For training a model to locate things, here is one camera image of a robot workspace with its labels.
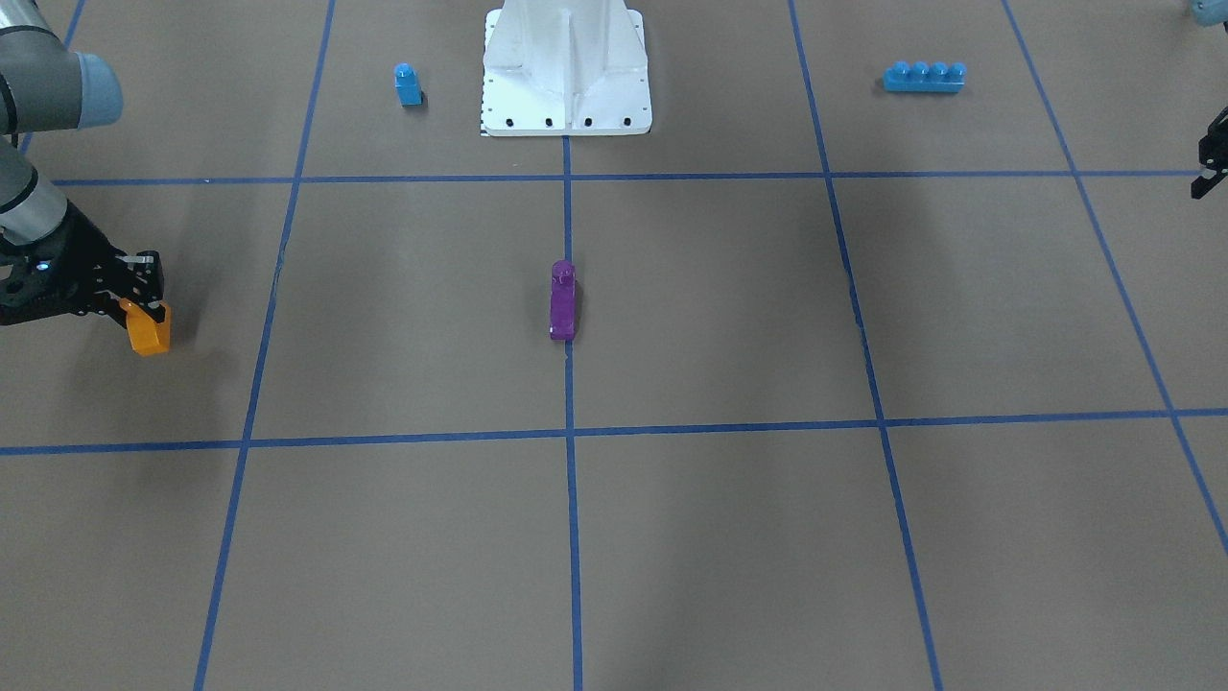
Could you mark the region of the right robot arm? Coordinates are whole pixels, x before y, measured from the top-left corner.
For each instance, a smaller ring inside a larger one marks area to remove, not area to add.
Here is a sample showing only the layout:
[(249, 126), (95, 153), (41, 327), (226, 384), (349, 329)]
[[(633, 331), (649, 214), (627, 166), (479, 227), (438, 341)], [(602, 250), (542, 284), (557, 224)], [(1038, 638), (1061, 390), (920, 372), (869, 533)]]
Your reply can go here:
[(26, 133), (118, 122), (123, 93), (106, 59), (70, 52), (36, 1), (1, 5), (2, 324), (106, 315), (165, 326), (158, 253), (128, 253), (18, 150)]

